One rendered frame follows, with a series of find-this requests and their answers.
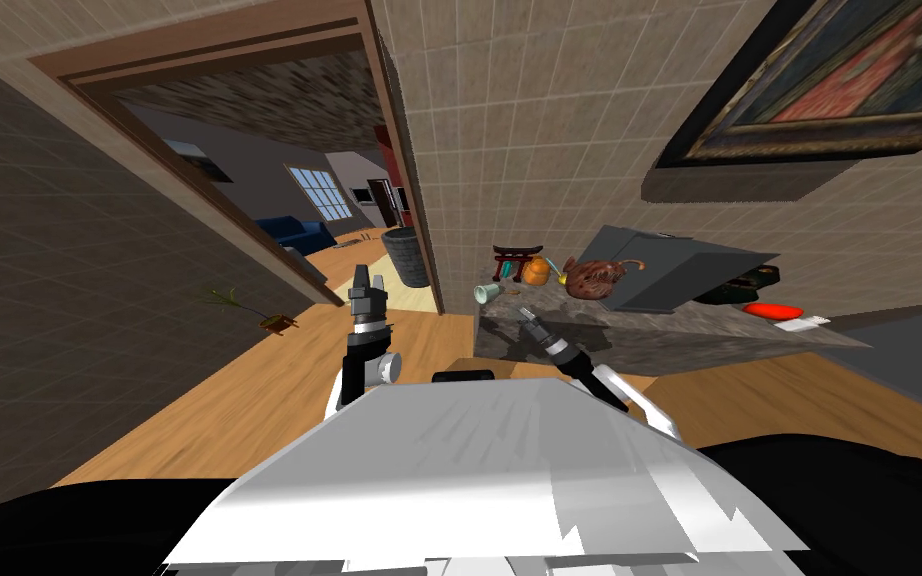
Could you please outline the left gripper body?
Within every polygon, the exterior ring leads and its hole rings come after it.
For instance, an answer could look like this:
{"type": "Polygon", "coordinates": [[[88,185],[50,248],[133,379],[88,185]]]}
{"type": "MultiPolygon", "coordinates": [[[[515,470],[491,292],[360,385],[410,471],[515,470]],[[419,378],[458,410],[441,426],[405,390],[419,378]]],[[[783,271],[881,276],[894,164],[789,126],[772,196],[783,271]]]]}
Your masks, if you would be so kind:
{"type": "Polygon", "coordinates": [[[350,314],[355,323],[384,322],[388,294],[376,288],[350,288],[350,314]]]}

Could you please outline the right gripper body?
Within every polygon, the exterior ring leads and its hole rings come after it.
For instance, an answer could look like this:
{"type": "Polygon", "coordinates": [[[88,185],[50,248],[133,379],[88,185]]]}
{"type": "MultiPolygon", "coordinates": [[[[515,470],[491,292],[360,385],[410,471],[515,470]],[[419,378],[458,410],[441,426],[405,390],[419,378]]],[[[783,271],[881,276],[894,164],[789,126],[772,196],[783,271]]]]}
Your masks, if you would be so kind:
{"type": "Polygon", "coordinates": [[[535,342],[542,343],[552,338],[551,332],[534,313],[528,310],[528,308],[517,307],[517,319],[520,327],[528,332],[535,342]]]}

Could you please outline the dark woven basket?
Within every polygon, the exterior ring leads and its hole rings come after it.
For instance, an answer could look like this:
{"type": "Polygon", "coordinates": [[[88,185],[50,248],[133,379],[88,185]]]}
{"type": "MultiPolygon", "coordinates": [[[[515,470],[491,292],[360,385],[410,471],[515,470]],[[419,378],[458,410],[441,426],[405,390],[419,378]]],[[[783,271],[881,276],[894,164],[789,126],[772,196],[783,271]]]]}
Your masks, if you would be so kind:
{"type": "Polygon", "coordinates": [[[399,227],[383,233],[382,242],[401,282],[409,288],[426,288],[430,281],[414,227],[399,227]]]}

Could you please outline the brown anglerfish figurine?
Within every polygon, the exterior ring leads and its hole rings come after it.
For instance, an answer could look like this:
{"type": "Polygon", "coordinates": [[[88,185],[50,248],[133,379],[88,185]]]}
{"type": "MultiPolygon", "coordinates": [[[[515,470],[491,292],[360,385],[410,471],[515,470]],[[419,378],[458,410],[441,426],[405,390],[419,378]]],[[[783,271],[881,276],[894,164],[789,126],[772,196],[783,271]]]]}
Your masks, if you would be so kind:
{"type": "Polygon", "coordinates": [[[586,301],[598,301],[608,297],[615,284],[628,273],[626,264],[634,264],[638,271],[646,268],[645,263],[637,259],[578,262],[575,257],[567,258],[562,268],[567,295],[586,301]]]}

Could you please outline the dark red torii stand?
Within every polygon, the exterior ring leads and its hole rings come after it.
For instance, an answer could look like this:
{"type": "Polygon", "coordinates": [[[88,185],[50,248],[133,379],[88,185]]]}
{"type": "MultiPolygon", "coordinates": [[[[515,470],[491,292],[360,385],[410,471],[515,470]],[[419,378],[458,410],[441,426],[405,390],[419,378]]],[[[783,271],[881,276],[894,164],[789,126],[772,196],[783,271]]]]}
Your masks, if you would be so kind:
{"type": "Polygon", "coordinates": [[[526,248],[512,248],[492,246],[496,270],[492,277],[494,282],[500,282],[510,276],[513,282],[521,283],[526,266],[543,250],[542,245],[526,248]]]}

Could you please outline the blue sofa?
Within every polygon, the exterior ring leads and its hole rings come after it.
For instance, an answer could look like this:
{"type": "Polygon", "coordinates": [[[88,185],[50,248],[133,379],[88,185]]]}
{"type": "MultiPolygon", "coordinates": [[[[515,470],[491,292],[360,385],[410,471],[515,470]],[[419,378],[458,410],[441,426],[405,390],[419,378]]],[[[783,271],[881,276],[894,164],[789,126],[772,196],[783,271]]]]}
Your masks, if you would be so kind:
{"type": "Polygon", "coordinates": [[[293,216],[255,220],[258,228],[284,248],[293,248],[303,256],[337,244],[325,222],[299,221],[293,216]]]}

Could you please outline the dark brown door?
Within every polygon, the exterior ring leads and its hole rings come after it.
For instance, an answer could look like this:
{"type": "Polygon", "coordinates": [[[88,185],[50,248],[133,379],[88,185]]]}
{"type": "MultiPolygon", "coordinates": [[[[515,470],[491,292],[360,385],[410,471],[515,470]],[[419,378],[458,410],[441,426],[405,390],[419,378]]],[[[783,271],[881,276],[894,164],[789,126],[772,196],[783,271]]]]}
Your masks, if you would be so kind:
{"type": "Polygon", "coordinates": [[[399,227],[401,219],[396,206],[394,191],[388,179],[368,179],[370,195],[384,221],[384,227],[399,227]]]}

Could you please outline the paned window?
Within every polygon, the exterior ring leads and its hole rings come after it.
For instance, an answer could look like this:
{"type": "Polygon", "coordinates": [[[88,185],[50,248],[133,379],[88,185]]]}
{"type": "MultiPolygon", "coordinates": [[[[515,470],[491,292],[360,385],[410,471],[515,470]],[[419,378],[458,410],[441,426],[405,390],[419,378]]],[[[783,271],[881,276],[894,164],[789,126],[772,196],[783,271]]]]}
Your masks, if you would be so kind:
{"type": "Polygon", "coordinates": [[[295,167],[286,168],[326,222],[350,218],[353,213],[329,171],[295,167]]]}

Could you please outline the small potted plant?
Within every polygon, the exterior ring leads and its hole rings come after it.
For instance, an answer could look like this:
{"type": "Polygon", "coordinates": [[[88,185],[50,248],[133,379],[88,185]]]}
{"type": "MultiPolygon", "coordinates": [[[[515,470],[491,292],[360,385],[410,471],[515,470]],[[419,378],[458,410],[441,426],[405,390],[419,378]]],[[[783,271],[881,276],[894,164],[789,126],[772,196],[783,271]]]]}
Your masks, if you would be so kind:
{"type": "Polygon", "coordinates": [[[259,310],[256,310],[256,308],[241,303],[236,296],[236,291],[234,288],[224,292],[219,290],[209,290],[205,302],[211,305],[238,308],[238,310],[250,312],[261,318],[261,321],[258,324],[261,329],[275,335],[282,336],[286,330],[300,327],[294,318],[284,314],[264,314],[259,310]]]}

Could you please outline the dark grey box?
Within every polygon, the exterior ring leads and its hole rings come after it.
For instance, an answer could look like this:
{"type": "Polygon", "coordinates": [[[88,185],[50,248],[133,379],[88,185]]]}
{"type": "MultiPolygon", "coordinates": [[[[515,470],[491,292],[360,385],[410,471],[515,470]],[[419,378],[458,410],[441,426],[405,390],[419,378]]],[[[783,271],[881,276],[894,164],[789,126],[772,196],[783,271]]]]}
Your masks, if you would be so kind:
{"type": "Polygon", "coordinates": [[[598,300],[609,311],[671,314],[675,308],[716,286],[775,258],[688,237],[603,225],[578,262],[637,259],[646,268],[626,264],[628,273],[608,297],[598,300]]]}

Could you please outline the grey marble table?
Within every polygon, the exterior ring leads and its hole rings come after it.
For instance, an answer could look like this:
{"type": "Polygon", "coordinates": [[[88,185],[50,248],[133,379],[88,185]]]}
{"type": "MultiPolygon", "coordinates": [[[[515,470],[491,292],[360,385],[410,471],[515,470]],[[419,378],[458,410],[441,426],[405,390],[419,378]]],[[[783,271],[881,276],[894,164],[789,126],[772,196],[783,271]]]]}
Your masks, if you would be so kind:
{"type": "Polygon", "coordinates": [[[584,348],[595,362],[623,374],[659,377],[821,349],[864,347],[821,326],[785,331],[734,307],[688,302],[671,314],[611,312],[597,301],[570,298],[556,283],[505,290],[479,307],[475,357],[547,363],[544,348],[519,326],[518,306],[584,348]]]}

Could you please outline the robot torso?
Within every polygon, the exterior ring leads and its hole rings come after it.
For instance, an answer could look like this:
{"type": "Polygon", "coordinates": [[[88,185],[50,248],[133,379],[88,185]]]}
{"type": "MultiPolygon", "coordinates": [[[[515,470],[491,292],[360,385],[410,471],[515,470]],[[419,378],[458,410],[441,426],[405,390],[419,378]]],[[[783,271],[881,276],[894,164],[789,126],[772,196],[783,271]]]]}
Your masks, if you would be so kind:
{"type": "Polygon", "coordinates": [[[605,366],[385,384],[225,489],[174,576],[804,576],[798,536],[605,366]]]}

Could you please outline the red oval object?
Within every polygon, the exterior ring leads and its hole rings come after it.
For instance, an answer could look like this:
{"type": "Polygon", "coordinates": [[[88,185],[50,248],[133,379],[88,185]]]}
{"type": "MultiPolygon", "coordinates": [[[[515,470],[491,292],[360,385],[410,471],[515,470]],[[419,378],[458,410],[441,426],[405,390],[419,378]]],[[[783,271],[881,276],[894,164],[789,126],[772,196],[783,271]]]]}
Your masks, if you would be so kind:
{"type": "Polygon", "coordinates": [[[771,304],[764,302],[751,302],[742,307],[742,311],[749,315],[773,322],[786,322],[803,316],[803,308],[771,304]]]}

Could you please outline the small wall picture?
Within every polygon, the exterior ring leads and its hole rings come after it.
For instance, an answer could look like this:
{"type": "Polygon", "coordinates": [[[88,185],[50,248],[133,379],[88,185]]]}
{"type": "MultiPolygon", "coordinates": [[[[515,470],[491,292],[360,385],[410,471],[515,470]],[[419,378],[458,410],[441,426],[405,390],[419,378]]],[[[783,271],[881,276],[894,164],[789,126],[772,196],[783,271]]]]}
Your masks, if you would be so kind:
{"type": "Polygon", "coordinates": [[[180,159],[190,164],[207,180],[218,183],[232,183],[232,178],[194,143],[169,139],[164,139],[164,142],[180,159]]]}

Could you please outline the dark framed wall painting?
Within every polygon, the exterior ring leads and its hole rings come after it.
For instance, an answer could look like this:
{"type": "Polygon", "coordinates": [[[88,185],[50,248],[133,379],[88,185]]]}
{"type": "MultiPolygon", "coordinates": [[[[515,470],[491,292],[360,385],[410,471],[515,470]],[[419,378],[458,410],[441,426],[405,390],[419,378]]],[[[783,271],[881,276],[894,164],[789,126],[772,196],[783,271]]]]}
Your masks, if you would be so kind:
{"type": "Polygon", "coordinates": [[[660,169],[922,150],[922,0],[776,0],[660,169]]]}

